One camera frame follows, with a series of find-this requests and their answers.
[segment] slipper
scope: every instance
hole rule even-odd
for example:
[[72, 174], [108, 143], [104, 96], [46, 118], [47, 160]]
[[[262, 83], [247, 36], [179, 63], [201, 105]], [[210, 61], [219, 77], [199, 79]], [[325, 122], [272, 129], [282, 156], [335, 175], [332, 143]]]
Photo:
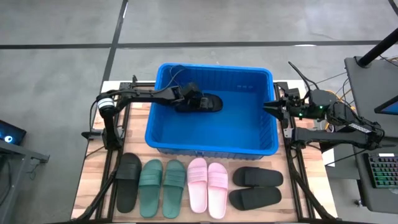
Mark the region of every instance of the slipper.
[[163, 216], [175, 218], [180, 214], [182, 192], [185, 187], [187, 171], [184, 165], [173, 159], [167, 163], [163, 183]]
[[255, 187], [229, 193], [231, 205], [240, 211], [273, 205], [279, 203], [280, 200], [282, 200], [282, 194], [276, 187]]
[[116, 208], [121, 213], [131, 212], [136, 205], [141, 169], [141, 161], [135, 154], [125, 153], [122, 155], [115, 176], [118, 182]]
[[234, 172], [232, 180], [240, 187], [277, 187], [282, 185], [284, 177], [276, 170], [241, 167]]
[[204, 158], [196, 158], [188, 166], [188, 191], [191, 209], [195, 213], [207, 209], [207, 163]]
[[142, 168], [139, 178], [139, 213], [144, 218], [156, 215], [162, 183], [162, 162], [153, 159]]
[[226, 211], [228, 195], [228, 173], [225, 167], [217, 162], [208, 168], [208, 200], [211, 217], [223, 218]]

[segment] gray floor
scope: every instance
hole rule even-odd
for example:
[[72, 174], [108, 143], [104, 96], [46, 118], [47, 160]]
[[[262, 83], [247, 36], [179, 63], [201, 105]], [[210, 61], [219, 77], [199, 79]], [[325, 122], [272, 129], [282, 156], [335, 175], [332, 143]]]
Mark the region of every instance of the gray floor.
[[[0, 45], [110, 44], [121, 3], [0, 0]], [[387, 0], [131, 0], [119, 42], [380, 40], [397, 22]], [[153, 80], [164, 62], [265, 67], [274, 79], [299, 79], [290, 60], [317, 81], [344, 72], [344, 58], [371, 47], [118, 49], [110, 80], [132, 75]], [[69, 219], [86, 150], [80, 133], [88, 129], [88, 110], [108, 54], [109, 49], [0, 50], [0, 119], [27, 130], [26, 147], [51, 155], [35, 180], [26, 178], [13, 223]], [[396, 46], [384, 54], [393, 55], [398, 55]], [[342, 75], [320, 87], [336, 91], [345, 79]], [[397, 215], [355, 207], [355, 182], [330, 184], [344, 220], [397, 220]]]

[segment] wooden table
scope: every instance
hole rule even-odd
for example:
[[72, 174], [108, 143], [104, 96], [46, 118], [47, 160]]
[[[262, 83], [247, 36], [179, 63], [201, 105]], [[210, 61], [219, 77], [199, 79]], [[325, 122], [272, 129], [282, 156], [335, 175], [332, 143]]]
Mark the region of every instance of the wooden table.
[[[305, 92], [303, 82], [301, 80], [289, 80], [289, 87], [299, 87], [300, 92]], [[119, 82], [104, 82], [102, 91], [110, 89], [118, 89]], [[144, 165], [151, 159], [159, 159], [162, 161], [164, 167], [166, 163], [171, 159], [180, 160], [185, 167], [188, 167], [190, 161], [195, 157], [193, 156], [176, 156], [161, 154], [158, 150], [149, 147], [144, 139], [147, 119], [150, 110], [150, 103], [133, 103], [131, 105], [131, 112], [129, 115], [129, 124], [126, 133], [126, 143], [124, 145], [124, 152], [133, 152], [138, 155]], [[121, 112], [120, 120], [122, 120], [124, 112]], [[297, 126], [304, 128], [312, 128], [312, 120], [297, 120]], [[104, 127], [103, 120], [99, 114], [95, 116], [94, 128], [101, 129]], [[287, 161], [285, 155], [285, 148], [283, 145], [282, 135], [280, 133], [280, 126], [278, 126], [279, 135], [279, 148], [273, 156], [265, 156], [261, 160], [257, 161], [245, 161], [245, 160], [234, 160], [234, 159], [219, 159], [219, 158], [207, 158], [207, 163], [219, 162], [223, 164], [228, 170], [229, 174], [229, 191], [240, 189], [232, 183], [233, 172], [242, 166], [262, 167], [265, 169], [277, 170], [284, 176], [284, 183], [278, 187], [282, 193], [282, 200], [275, 205], [258, 208], [250, 211], [239, 211], [232, 207], [230, 202], [227, 202], [226, 215], [221, 220], [215, 220], [211, 218], [208, 212], [196, 214], [190, 209], [188, 188], [185, 186], [182, 198], [182, 207], [180, 215], [173, 220], [164, 218], [162, 215], [162, 195], [160, 193], [159, 209], [157, 215], [154, 218], [142, 218], [139, 214], [139, 200], [137, 199], [134, 210], [130, 213], [119, 213], [118, 210], [114, 209], [114, 222], [276, 222], [276, 221], [295, 221], [297, 220], [296, 212], [294, 208], [294, 200], [292, 195], [292, 189], [290, 184], [289, 170], [287, 168]], [[90, 153], [95, 149], [103, 145], [102, 141], [92, 141], [88, 145], [86, 153]], [[73, 206], [72, 218], [76, 218], [81, 215], [86, 207], [94, 199], [98, 193], [101, 185], [101, 179], [104, 169], [104, 161], [106, 158], [106, 150], [102, 149], [95, 154], [88, 157], [84, 164], [83, 170], [80, 177], [80, 183], [76, 194], [75, 204]], [[318, 149], [307, 147], [303, 150], [303, 158], [305, 162], [305, 168], [307, 171], [308, 182], [311, 191], [315, 194], [319, 202], [326, 208], [326, 210], [333, 216], [336, 217], [336, 209], [331, 194], [328, 177], [326, 176], [325, 166], [322, 162], [322, 154]], [[108, 211], [110, 190], [104, 200], [103, 215], [106, 215]], [[305, 206], [305, 197], [300, 189], [300, 200], [303, 207], [304, 216], [307, 217], [307, 209]]]

